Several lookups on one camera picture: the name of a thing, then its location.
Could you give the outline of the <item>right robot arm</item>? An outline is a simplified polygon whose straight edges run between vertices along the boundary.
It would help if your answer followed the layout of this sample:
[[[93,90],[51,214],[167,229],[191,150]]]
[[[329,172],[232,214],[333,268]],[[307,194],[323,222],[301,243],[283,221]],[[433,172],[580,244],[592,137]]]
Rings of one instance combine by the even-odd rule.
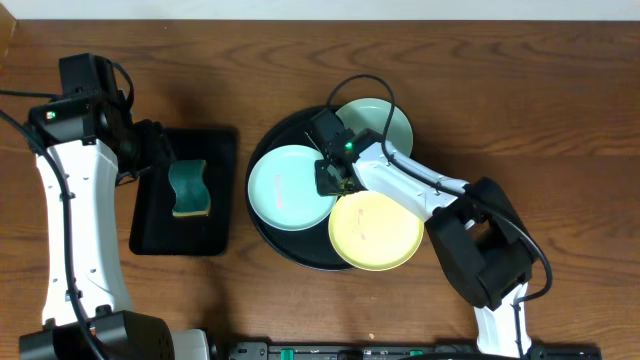
[[[502,188],[489,178],[468,183],[435,172],[400,152],[386,132],[355,132],[328,108],[307,122],[305,133],[322,155],[318,193],[370,190],[416,215],[445,277],[474,308],[479,351],[524,358],[531,348],[527,287],[543,255]]]

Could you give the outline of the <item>light blue plate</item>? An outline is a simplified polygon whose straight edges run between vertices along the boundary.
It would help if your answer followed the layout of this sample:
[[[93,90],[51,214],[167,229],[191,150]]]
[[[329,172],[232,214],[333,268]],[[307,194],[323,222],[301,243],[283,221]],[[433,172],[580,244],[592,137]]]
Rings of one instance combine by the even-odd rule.
[[[322,154],[303,145],[285,145],[263,155],[250,171],[248,197],[253,211],[266,224],[285,231],[302,231],[323,221],[336,196],[318,194],[315,162]]]

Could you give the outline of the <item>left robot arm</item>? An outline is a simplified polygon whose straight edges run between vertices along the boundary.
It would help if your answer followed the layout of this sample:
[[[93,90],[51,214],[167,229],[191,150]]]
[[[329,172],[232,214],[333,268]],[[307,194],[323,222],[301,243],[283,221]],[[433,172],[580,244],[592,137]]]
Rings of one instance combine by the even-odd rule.
[[[23,359],[173,359],[167,324],[134,312],[119,257],[115,189],[173,161],[157,122],[136,122],[122,67],[89,53],[59,61],[62,93],[24,129],[46,197],[49,280],[42,329]]]

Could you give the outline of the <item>yellow plate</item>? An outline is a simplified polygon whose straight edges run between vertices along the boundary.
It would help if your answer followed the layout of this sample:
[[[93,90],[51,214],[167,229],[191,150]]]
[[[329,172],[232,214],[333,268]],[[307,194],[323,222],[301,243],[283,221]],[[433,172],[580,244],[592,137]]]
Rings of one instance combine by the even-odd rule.
[[[386,271],[416,253],[424,222],[383,194],[360,191],[336,202],[328,233],[334,250],[348,264],[367,271]]]

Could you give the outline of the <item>green and yellow sponge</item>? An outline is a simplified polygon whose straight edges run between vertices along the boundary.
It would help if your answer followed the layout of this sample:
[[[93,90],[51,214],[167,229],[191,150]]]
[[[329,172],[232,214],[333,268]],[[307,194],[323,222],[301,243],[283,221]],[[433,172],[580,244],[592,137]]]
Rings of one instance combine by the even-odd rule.
[[[175,194],[172,214],[176,218],[208,216],[211,196],[204,183],[205,160],[181,160],[174,162],[168,179]]]

